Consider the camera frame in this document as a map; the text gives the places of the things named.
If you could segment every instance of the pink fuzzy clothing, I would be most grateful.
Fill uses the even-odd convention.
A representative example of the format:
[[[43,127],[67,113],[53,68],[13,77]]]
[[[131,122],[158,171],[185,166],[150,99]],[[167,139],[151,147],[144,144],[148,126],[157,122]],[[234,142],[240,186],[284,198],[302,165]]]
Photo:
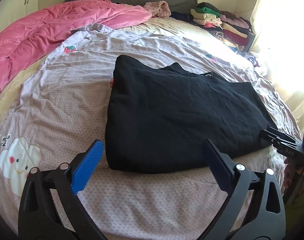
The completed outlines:
[[[244,20],[242,20],[239,17],[236,18],[235,20],[231,20],[231,19],[227,18],[225,15],[221,14],[220,15],[220,19],[223,22],[228,22],[228,23],[231,23],[231,24],[233,24],[235,26],[239,26],[241,28],[245,28],[245,29],[249,28],[249,25]]]
[[[147,2],[143,8],[152,13],[152,17],[169,18],[171,15],[169,5],[166,1]]]

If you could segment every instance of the cartoon cloud face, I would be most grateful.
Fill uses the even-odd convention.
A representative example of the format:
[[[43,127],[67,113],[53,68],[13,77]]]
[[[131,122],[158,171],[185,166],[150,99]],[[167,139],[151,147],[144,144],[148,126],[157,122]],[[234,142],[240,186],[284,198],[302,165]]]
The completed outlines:
[[[31,168],[41,161],[41,150],[37,146],[28,147],[25,138],[16,138],[8,150],[0,155],[0,168],[3,176],[10,180],[10,189],[21,197],[26,178]]]

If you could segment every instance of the bolt head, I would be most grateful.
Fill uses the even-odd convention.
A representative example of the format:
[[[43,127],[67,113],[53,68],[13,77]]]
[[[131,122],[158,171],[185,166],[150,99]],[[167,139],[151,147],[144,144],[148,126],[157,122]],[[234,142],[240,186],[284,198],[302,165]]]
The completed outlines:
[[[61,169],[61,170],[66,170],[68,167],[69,167],[69,164],[68,164],[68,163],[62,163],[62,164],[60,165],[60,169]]]
[[[274,174],[274,171],[273,171],[272,169],[267,169],[267,173],[268,173],[269,175],[273,175],[273,174]]]
[[[236,168],[237,168],[239,171],[244,171],[244,170],[245,170],[245,166],[242,165],[242,164],[237,164],[237,165],[236,165]]]
[[[38,172],[38,168],[37,167],[33,167],[33,168],[31,168],[31,170],[29,172],[31,174],[35,174],[36,172]]]

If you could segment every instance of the pink blanket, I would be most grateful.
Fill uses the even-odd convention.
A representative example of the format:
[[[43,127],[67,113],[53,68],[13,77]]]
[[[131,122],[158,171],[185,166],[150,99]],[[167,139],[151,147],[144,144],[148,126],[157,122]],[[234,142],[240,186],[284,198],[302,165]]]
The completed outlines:
[[[110,0],[79,0],[34,12],[0,33],[0,92],[13,77],[67,39],[70,30],[92,23],[113,29],[146,22],[151,12]]]

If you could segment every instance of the hand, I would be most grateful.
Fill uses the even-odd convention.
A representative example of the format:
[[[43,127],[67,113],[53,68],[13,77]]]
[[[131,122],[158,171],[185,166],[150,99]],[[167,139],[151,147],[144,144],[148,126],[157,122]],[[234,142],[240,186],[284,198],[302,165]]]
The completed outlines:
[[[285,161],[284,161],[285,164],[288,164],[289,163],[289,159],[286,158]],[[302,174],[304,176],[304,168],[299,168],[298,170],[296,170],[296,172],[298,174]],[[290,177],[290,166],[287,165],[286,168],[284,169],[284,182],[283,182],[283,185],[285,188],[288,188],[291,184],[291,177]],[[304,192],[304,180],[302,182],[302,186],[299,190],[299,194]]]

